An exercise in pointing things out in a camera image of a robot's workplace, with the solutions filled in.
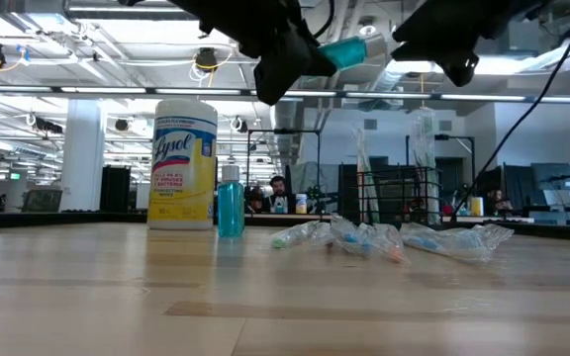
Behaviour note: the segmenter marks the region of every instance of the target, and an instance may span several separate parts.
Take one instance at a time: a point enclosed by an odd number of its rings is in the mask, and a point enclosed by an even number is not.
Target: black cable
[[[566,211],[566,203],[564,203],[564,199],[562,199],[562,196],[560,195],[560,191],[555,186],[555,183],[554,182],[549,182],[549,183],[551,183],[551,188],[553,188],[553,192],[555,193],[556,196],[558,196],[558,199],[560,200],[560,203],[562,204],[562,209],[564,210],[564,217],[566,218],[566,221],[567,221],[566,224],[569,224],[570,217],[569,217],[569,212]]]
[[[540,28],[543,29],[548,35],[551,35],[551,36],[560,38],[560,35],[554,34],[554,33],[552,33],[551,31],[549,31],[549,29],[546,27],[546,24],[540,23]]]
[[[325,24],[314,34],[314,38],[320,37],[332,25],[333,16],[335,15],[335,0],[329,0],[329,18]]]
[[[485,163],[485,165],[483,166],[483,168],[481,169],[481,171],[479,172],[479,174],[476,175],[476,177],[474,177],[474,180],[472,181],[472,185],[470,186],[470,189],[468,189],[468,191],[465,193],[465,196],[463,197],[463,199],[461,200],[461,202],[459,203],[459,205],[456,206],[456,208],[454,209],[454,213],[452,213],[452,220],[456,221],[456,214],[459,212],[459,210],[461,209],[461,205],[463,202],[466,202],[467,199],[470,197],[470,194],[474,191],[474,189],[476,188],[476,183],[478,178],[485,173],[485,171],[487,170],[487,168],[490,166],[490,164],[492,163],[492,161],[494,161],[494,159],[496,158],[496,155],[499,153],[499,151],[501,150],[501,148],[503,148],[503,145],[505,145],[505,142],[507,141],[508,138],[510,138],[510,136],[512,135],[512,133],[514,132],[514,130],[520,126],[524,119],[526,119],[531,112],[533,112],[533,110],[538,106],[538,104],[540,104],[540,102],[542,101],[542,98],[544,98],[544,96],[546,95],[546,93],[549,91],[549,88],[551,87],[551,84],[553,83],[553,79],[555,79],[555,76],[558,74],[558,72],[560,71],[560,68],[562,67],[562,64],[564,64],[564,61],[566,60],[566,58],[569,57],[569,53],[570,53],[570,43],[569,45],[566,47],[566,50],[564,51],[564,54],[562,54],[562,57],[560,58],[560,60],[558,61],[558,63],[555,66],[555,69],[553,69],[553,72],[551,72],[551,75],[549,76],[549,79],[546,81],[546,84],[544,85],[544,89],[542,89],[542,92],[540,93],[540,95],[537,97],[537,99],[535,99],[535,102],[533,102],[533,104],[531,104],[531,106],[529,107],[529,109],[527,109],[527,111],[522,114],[521,118],[518,119],[516,121],[516,123],[512,126],[512,128],[505,134],[505,136],[503,137],[503,139],[501,140],[501,142],[499,143],[499,145],[496,147],[496,149],[494,150],[494,153],[492,153],[492,156],[490,156],[490,159],[487,160],[487,162]]]

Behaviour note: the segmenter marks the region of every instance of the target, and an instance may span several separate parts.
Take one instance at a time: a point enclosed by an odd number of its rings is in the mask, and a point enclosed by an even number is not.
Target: man with beard
[[[285,178],[275,176],[269,181],[274,194],[265,198],[263,209],[273,214],[295,214],[296,213],[296,197],[288,194],[285,188]]]

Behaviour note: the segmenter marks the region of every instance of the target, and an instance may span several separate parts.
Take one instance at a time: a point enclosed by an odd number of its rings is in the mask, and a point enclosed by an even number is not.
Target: person
[[[287,193],[285,178],[275,176],[269,181],[274,194],[265,198],[263,209],[273,214],[294,214],[296,213],[296,197]]]
[[[263,192],[261,192],[260,187],[252,188],[247,194],[245,212],[249,214],[257,214],[263,212]]]
[[[488,194],[490,208],[488,214],[498,214],[500,212],[510,212],[514,209],[512,202],[503,196],[500,189],[493,190]]]

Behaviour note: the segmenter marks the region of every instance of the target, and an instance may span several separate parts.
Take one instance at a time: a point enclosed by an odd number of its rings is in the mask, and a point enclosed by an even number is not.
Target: blue liquid bottle
[[[235,165],[222,167],[223,183],[217,190],[219,237],[241,237],[245,228],[243,186],[238,182],[239,169]]]

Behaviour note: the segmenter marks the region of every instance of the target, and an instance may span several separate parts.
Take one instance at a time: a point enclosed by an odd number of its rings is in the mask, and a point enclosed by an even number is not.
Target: white column
[[[28,170],[10,170],[8,192],[6,192],[6,213],[18,213],[24,206],[24,193],[28,189]]]
[[[100,208],[106,116],[99,100],[69,100],[60,209]]]

